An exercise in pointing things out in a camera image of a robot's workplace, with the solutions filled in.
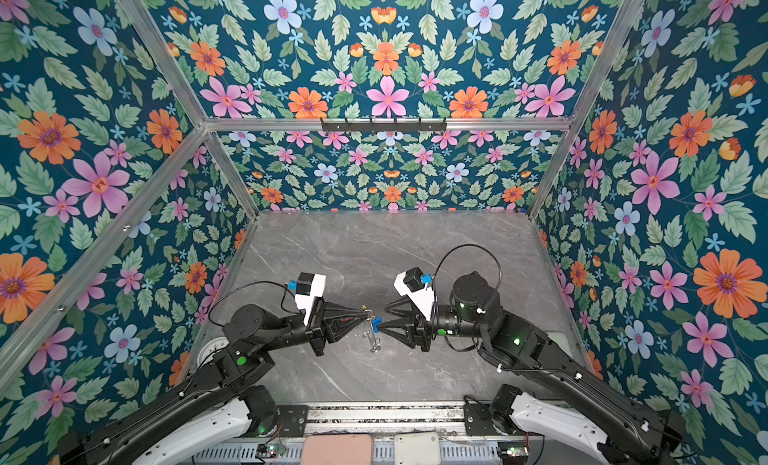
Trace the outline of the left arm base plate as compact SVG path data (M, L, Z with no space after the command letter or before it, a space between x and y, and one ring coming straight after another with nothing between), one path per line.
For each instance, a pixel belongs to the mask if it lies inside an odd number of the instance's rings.
M264 425L267 437L299 438L304 435L308 423L307 405L277 405Z

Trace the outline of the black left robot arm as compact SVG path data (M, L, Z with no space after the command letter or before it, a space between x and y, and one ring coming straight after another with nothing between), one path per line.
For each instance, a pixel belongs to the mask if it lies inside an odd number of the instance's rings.
M271 351L310 344L323 355L329 343L340 341L367 315L324 299L308 318L278 317L255 304L240 307L223 327L227 345L188 378L150 404L100 430L68 432L58 442L63 464L131 464L161 440L191 424L206 412L238 406L248 432L271 432L278 413L274 399L261 385L273 368Z

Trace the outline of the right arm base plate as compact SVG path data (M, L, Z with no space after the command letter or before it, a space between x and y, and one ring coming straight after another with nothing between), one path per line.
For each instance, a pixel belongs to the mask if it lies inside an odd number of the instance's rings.
M511 436L519 433L508 416L483 403L465 402L463 413L468 436Z

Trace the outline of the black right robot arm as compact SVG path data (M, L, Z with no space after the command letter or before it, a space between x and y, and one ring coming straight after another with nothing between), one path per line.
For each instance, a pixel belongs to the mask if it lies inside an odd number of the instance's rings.
M516 388L499 390L491 412L520 431L539 434L602 464L673 464L685 421L657 412L603 382L571 358L546 332L502 307L500 293L478 273L459 277L440 304L434 280L419 268L396 276L409 309L386 306L393 319L375 326L402 344L428 351L437 336L466 337L499 373L532 380L564 401L543 402Z

